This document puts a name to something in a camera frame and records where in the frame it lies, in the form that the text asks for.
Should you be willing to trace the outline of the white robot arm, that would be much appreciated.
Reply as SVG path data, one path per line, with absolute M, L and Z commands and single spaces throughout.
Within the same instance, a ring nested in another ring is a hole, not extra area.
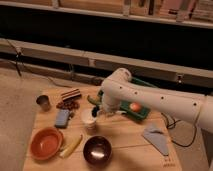
M 140 86 L 131 80 L 132 75 L 125 68 L 103 80 L 102 106 L 106 112 L 117 111 L 122 101 L 136 102 L 213 134 L 213 96 Z

